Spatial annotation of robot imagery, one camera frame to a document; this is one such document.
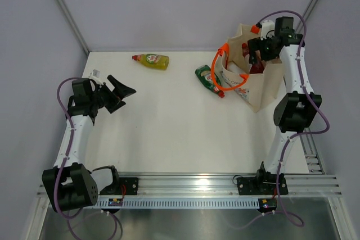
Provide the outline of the red dish soap bottle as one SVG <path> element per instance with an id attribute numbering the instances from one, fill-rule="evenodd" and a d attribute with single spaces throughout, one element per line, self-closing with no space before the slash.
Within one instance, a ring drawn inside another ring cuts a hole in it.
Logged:
<path id="1" fill-rule="evenodd" d="M 255 54 L 256 54 L 256 63 L 251 64 L 249 62 L 250 53 L 249 53 L 248 45 L 246 43 L 243 43 L 241 46 L 242 46 L 242 55 L 243 55 L 244 60 L 245 60 L 245 62 L 247 64 L 249 74 L 262 74 L 264 69 L 265 69 L 265 66 L 264 66 L 263 61 L 261 60 L 260 52 L 259 51 L 255 52 Z"/>

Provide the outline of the green dish soap bottle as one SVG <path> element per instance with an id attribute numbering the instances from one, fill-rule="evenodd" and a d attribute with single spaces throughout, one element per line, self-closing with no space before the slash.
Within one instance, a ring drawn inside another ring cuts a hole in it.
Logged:
<path id="1" fill-rule="evenodd" d="M 224 91 L 220 90 L 212 80 L 211 68 L 208 65 L 202 65 L 195 70 L 195 75 L 200 83 L 209 91 L 216 94 L 220 98 L 224 98 Z"/>

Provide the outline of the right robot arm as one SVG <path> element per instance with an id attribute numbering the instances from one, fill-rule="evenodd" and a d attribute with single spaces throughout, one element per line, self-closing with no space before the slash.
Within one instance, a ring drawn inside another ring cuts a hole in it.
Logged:
<path id="1" fill-rule="evenodd" d="M 260 37 L 248 41 L 251 64 L 256 52 L 264 61 L 280 59 L 285 68 L 286 94 L 273 113 L 276 132 L 269 154 L 254 177 L 237 178 L 240 194 L 288 193 L 284 176 L 287 158 L 322 103 L 321 95 L 314 93 L 308 80 L 304 35 L 297 34 L 293 24 L 293 17 L 278 17 L 275 21 L 263 18 L 257 23 Z"/>

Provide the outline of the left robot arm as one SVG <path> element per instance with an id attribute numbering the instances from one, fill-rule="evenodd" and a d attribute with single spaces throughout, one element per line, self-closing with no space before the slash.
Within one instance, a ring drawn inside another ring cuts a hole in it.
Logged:
<path id="1" fill-rule="evenodd" d="M 69 78 L 73 94 L 65 106 L 66 130 L 60 150 L 51 169 L 42 173 L 42 183 L 53 209 L 71 219 L 70 210 L 80 211 L 94 206 L 100 195 L 137 194 L 137 178 L 122 178 L 115 166 L 107 165 L 88 170 L 85 165 L 88 140 L 100 109 L 113 113 L 125 105 L 124 99 L 136 93 L 112 75 L 99 81 L 95 75 L 87 78 Z"/>

